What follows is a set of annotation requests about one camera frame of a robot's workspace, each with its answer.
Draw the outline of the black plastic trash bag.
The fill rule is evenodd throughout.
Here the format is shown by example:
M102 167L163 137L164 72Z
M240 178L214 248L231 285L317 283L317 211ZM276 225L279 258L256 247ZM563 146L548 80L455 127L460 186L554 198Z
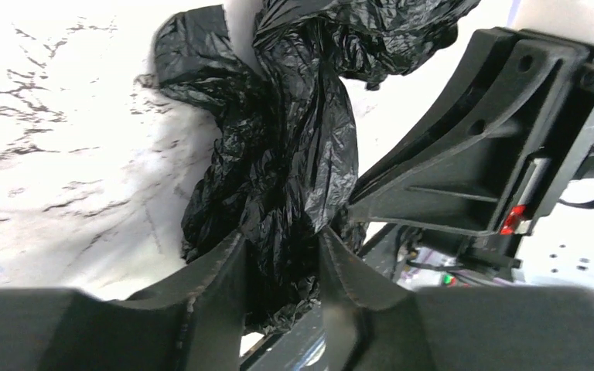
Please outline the black plastic trash bag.
M316 302L317 233L358 249L347 215L357 127L344 80L376 90L458 35L474 1L266 1L254 18L255 71L233 51L224 9L180 12L155 38L160 92L209 111L221 136L182 220L186 261L228 233L247 245L249 332L288 331Z

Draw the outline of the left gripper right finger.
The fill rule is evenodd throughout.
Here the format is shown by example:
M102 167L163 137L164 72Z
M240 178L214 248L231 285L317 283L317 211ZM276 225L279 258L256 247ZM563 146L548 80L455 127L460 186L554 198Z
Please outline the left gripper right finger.
M406 290L319 234L331 370L594 370L594 292L577 287Z

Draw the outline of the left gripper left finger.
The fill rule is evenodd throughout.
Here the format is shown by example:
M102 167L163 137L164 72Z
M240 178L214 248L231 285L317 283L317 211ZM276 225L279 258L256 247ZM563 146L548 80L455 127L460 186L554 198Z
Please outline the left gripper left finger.
M0 370L236 370L245 257L243 236L231 233L123 301L0 289Z

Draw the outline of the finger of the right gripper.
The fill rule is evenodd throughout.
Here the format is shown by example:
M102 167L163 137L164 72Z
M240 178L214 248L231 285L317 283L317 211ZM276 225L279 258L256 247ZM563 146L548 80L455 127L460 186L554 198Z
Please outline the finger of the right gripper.
M498 231L594 44L525 29L475 31L417 124L359 180L355 221L467 236Z

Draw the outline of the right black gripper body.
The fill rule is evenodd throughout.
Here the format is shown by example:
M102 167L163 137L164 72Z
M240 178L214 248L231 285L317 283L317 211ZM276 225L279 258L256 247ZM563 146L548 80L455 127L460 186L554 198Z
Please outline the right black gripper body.
M524 200L507 211L498 231L488 237L468 237L454 256L458 270L494 277L501 270L518 269L516 252L534 232L540 218L549 216L562 193L575 180L594 179L594 66L585 65L579 81L555 120L541 150L532 155L534 168ZM573 203L594 209L594 200Z

